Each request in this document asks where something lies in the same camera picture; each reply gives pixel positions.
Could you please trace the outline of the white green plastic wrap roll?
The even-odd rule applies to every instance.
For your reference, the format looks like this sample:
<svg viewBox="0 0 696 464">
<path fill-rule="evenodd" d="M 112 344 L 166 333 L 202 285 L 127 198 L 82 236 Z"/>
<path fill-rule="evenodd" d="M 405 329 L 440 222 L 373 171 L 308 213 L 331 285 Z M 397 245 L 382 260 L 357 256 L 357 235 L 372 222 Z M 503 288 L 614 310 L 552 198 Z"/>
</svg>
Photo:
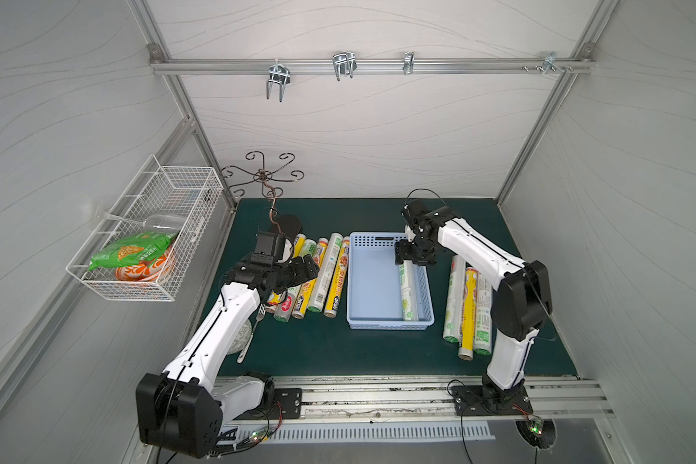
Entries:
<svg viewBox="0 0 696 464">
<path fill-rule="evenodd" d="M 399 265 L 399 281 L 403 320 L 418 321 L 415 265 L 410 260 L 405 260 Z"/>
</svg>

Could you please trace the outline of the white translucent wrap roll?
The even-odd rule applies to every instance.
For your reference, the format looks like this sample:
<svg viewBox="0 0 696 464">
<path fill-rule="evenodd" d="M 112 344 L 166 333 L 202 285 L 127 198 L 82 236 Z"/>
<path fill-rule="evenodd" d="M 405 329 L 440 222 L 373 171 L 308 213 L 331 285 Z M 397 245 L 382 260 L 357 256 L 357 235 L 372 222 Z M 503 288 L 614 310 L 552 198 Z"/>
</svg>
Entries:
<svg viewBox="0 0 696 464">
<path fill-rule="evenodd" d="M 333 233 L 330 237 L 328 247 L 323 256 L 320 272 L 317 282 L 311 292 L 307 309 L 311 312 L 321 312 L 326 303 L 328 292 L 334 275 L 334 268 L 338 262 L 343 236 L 338 232 Z"/>
</svg>

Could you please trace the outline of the thin yellow wrap roll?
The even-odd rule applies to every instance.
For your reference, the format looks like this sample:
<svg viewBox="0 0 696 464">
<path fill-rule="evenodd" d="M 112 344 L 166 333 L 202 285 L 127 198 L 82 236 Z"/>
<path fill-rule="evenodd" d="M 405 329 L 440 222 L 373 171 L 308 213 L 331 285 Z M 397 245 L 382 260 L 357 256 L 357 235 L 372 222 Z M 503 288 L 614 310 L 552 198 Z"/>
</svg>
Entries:
<svg viewBox="0 0 696 464">
<path fill-rule="evenodd" d="M 334 269 L 334 276 L 324 308 L 324 315 L 328 318 L 336 318 L 336 315 L 338 315 L 339 302 L 348 271 L 349 251 L 350 238 L 346 237 L 341 243 L 338 263 L 336 263 L 336 268 Z"/>
</svg>

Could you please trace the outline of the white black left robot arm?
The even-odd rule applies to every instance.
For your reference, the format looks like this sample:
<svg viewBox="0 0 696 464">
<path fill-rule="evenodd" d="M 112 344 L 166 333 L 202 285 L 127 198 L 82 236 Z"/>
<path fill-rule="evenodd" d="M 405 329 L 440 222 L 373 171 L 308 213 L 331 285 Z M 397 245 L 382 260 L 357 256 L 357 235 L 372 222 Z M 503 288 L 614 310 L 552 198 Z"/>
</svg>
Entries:
<svg viewBox="0 0 696 464">
<path fill-rule="evenodd" d="M 137 385 L 143 444 L 201 458 L 214 448 L 224 423 L 261 404 L 266 380 L 257 376 L 237 378 L 222 399 L 215 398 L 218 370 L 249 317 L 273 293 L 315 280 L 319 267 L 308 257 L 273 264 L 252 257 L 227 272 L 214 307 L 177 357 Z"/>
</svg>

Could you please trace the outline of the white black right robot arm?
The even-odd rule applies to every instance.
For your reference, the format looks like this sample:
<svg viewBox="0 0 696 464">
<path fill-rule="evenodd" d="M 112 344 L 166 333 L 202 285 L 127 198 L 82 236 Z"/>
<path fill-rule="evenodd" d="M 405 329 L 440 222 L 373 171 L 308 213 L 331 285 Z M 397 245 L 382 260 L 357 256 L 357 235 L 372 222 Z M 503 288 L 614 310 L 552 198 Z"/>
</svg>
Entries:
<svg viewBox="0 0 696 464">
<path fill-rule="evenodd" d="M 505 394 L 518 390 L 534 342 L 552 312 L 546 266 L 505 251 L 448 206 L 432 211 L 421 199 L 408 200 L 401 214 L 407 238 L 394 246 L 396 264 L 409 260 L 433 265 L 442 247 L 460 256 L 492 286 L 491 319 L 498 334 L 483 384 Z"/>
</svg>

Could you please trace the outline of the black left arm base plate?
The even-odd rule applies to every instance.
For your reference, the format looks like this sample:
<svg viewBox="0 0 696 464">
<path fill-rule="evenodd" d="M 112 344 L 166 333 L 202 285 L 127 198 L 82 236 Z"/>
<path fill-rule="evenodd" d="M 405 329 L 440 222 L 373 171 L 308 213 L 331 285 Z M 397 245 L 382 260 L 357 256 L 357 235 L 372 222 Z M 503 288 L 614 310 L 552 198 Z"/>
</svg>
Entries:
<svg viewBox="0 0 696 464">
<path fill-rule="evenodd" d="M 291 421 L 302 416 L 304 391 L 300 388 L 276 388 L 274 396 L 266 406 L 247 411 L 235 418 L 236 421 Z"/>
</svg>

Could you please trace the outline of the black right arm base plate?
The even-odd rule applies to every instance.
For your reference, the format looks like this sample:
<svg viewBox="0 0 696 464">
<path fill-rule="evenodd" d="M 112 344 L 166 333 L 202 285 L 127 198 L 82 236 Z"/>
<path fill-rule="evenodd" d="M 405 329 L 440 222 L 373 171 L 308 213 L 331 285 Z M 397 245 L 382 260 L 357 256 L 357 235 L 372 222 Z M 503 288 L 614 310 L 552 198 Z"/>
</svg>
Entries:
<svg viewBox="0 0 696 464">
<path fill-rule="evenodd" d="M 454 413 L 459 417 L 534 415 L 524 382 L 510 390 L 501 391 L 491 382 L 468 386 L 454 379 L 447 385 L 447 393 L 452 398 Z"/>
</svg>

